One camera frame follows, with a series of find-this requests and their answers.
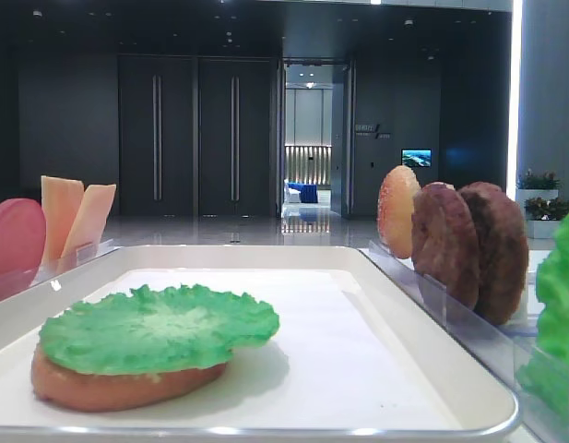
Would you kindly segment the red tomato slice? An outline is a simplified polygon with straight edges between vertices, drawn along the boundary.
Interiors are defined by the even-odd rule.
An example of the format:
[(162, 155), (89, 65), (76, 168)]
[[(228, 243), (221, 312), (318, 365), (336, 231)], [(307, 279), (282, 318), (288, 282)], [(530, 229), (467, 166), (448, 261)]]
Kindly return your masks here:
[(41, 205), (29, 198), (0, 203), (0, 276), (36, 269), (46, 240), (46, 220)]

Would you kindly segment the green lettuce leaf on tray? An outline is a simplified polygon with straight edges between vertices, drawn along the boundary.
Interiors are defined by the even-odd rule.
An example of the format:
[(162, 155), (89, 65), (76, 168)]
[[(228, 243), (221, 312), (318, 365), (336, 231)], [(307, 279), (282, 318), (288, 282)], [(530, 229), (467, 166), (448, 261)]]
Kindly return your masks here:
[(278, 330), (274, 307), (249, 293), (144, 284), (72, 304), (44, 322), (39, 344), (52, 362), (79, 374), (160, 374), (226, 363), (236, 349), (262, 346)]

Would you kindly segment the brown meat patty near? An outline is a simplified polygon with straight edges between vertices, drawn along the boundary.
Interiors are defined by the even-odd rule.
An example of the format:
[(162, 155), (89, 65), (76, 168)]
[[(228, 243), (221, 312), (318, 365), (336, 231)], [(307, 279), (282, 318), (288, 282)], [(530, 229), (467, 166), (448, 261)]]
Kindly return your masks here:
[(472, 309), (479, 300), (480, 249), (468, 204), (451, 186), (434, 182), (413, 198), (414, 268), (444, 285), (447, 293)]

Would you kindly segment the brown meat patty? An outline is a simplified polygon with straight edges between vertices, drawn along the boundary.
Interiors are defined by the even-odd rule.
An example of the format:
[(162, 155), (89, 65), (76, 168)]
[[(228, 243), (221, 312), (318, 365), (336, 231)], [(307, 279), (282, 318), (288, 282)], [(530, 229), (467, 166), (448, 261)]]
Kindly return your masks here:
[(459, 189), (477, 232), (479, 300), (474, 311), (494, 326), (518, 309), (528, 270), (528, 240), (520, 207), (497, 185), (475, 182)]
[(447, 293), (472, 309), (479, 300), (480, 249), (468, 204), (451, 186), (434, 182), (413, 198), (414, 268), (444, 285)]

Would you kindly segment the orange cheese slice right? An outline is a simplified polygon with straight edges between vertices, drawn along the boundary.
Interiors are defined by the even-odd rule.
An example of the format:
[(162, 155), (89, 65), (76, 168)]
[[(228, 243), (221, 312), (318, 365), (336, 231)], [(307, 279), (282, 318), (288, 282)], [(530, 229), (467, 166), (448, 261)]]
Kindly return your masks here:
[(66, 238), (61, 257), (85, 245), (98, 245), (113, 205), (116, 184), (89, 185)]

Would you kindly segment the orange cheese slice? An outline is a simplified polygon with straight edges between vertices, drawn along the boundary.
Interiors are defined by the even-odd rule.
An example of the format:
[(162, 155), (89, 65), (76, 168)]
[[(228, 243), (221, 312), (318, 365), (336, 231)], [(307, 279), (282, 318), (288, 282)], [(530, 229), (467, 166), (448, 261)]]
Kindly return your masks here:
[(79, 180), (41, 176), (41, 208), (46, 220), (42, 264), (55, 261), (62, 256), (84, 189), (83, 182)]
[(85, 245), (98, 245), (113, 205), (116, 184), (89, 185), (66, 238), (61, 257)]

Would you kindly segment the orange cheese slice left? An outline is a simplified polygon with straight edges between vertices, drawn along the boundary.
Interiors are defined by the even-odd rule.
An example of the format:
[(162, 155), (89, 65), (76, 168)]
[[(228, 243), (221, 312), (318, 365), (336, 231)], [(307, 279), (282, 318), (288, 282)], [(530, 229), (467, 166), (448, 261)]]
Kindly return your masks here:
[(83, 182), (79, 180), (41, 176), (41, 208), (46, 220), (42, 264), (55, 261), (62, 256), (84, 189)]

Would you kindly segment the brown meat patty far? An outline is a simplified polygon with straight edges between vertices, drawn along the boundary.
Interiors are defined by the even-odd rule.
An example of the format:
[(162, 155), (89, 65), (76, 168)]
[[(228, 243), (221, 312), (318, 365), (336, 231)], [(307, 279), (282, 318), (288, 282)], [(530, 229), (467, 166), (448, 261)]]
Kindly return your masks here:
[(494, 326), (518, 309), (528, 270), (528, 240), (520, 207), (497, 185), (475, 182), (459, 189), (477, 232), (479, 300), (474, 311)]

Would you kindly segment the green lettuce leaf standing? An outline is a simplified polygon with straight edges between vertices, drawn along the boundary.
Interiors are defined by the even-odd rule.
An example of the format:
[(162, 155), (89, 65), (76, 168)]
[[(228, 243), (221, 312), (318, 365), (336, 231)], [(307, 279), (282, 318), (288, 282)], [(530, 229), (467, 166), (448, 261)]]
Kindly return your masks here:
[(527, 391), (569, 421), (569, 213), (555, 232), (555, 248), (538, 265), (537, 349), (517, 375)]

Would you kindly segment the blue sofa in hallway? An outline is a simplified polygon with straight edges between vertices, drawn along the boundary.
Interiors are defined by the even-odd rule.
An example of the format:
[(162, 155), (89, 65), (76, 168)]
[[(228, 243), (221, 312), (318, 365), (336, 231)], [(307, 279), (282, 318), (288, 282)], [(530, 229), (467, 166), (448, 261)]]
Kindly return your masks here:
[(299, 192), (301, 203), (318, 202), (317, 185), (315, 184), (288, 182), (288, 188)]

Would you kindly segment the sesame bun top front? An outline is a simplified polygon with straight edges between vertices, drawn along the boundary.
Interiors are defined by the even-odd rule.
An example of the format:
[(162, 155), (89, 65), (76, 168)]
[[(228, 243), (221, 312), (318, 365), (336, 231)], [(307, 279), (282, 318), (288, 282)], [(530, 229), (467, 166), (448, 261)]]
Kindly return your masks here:
[(415, 173), (404, 165), (396, 166), (384, 178), (377, 202), (377, 229), (382, 242), (398, 258), (412, 253), (413, 199), (421, 186)]

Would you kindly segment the dark double door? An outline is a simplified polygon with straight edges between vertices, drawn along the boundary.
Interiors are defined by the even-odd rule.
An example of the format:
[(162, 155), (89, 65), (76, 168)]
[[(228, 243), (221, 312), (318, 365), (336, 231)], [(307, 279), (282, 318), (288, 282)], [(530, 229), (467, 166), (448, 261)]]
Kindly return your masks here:
[(119, 59), (124, 216), (270, 216), (276, 64)]

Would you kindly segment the white rectangular tray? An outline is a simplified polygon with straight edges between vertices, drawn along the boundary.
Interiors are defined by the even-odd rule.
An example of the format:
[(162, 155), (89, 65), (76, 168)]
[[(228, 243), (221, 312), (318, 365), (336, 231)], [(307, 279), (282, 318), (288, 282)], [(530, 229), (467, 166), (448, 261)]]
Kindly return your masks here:
[[(142, 284), (272, 304), (280, 328), (216, 382), (121, 413), (38, 401), (43, 321)], [(0, 442), (502, 442), (519, 401), (362, 252), (341, 246), (120, 248), (0, 303)]]

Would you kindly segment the potted plants white planter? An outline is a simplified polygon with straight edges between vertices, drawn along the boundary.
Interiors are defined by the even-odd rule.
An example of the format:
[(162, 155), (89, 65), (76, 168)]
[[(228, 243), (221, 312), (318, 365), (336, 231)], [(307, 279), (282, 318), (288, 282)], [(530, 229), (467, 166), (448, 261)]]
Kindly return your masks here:
[(560, 197), (561, 181), (554, 172), (534, 174), (527, 169), (518, 176), (516, 202), (525, 215), (532, 239), (552, 239), (569, 213), (569, 200)]

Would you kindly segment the clear acrylic rack right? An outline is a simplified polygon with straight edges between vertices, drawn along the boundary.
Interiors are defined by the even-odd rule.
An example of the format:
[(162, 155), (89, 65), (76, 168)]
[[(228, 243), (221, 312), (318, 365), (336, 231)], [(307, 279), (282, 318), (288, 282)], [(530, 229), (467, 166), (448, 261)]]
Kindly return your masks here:
[(366, 256), (440, 327), (521, 401), (523, 424), (540, 442), (569, 442), (569, 365), (542, 351), (537, 316), (526, 314), (495, 327), (462, 306), (429, 276), (374, 241)]

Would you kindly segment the clear acrylic rack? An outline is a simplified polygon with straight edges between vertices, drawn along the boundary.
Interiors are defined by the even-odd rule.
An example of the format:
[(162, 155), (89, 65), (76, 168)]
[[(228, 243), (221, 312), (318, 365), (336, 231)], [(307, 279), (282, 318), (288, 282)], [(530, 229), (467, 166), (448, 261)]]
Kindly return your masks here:
[(523, 424), (540, 442), (569, 442), (569, 365), (542, 351), (537, 316), (526, 314), (495, 327), (462, 306), (429, 276), (374, 241), (366, 256), (440, 327), (521, 401)]
[(9, 271), (0, 276), (0, 302), (117, 248), (118, 245), (113, 239), (109, 239), (99, 244), (82, 245), (64, 257), (45, 262), (33, 269)]

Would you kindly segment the bottom bun slice on tray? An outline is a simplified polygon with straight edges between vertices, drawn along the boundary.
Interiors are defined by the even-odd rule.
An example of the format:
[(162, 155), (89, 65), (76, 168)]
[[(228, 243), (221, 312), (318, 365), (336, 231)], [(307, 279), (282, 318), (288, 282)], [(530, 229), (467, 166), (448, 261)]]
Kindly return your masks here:
[(84, 413), (117, 412), (182, 397), (223, 375), (225, 363), (209, 368), (140, 375), (85, 375), (52, 362), (37, 347), (30, 379), (35, 396)]

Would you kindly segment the clear acrylic rack left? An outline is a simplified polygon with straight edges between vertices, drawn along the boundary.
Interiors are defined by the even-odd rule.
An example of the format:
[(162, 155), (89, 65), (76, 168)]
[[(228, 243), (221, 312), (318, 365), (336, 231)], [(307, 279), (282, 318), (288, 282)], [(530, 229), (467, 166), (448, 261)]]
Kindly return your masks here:
[(0, 302), (117, 248), (118, 245), (113, 239), (109, 239), (99, 244), (82, 245), (64, 257), (45, 262), (33, 269), (9, 271), (0, 276)]

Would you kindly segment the small wall screen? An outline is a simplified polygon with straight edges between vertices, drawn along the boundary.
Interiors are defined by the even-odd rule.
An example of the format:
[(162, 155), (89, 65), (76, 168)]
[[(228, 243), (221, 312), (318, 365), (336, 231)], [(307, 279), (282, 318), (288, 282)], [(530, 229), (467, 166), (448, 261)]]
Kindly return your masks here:
[(408, 167), (431, 167), (432, 152), (430, 150), (402, 150), (401, 164)]

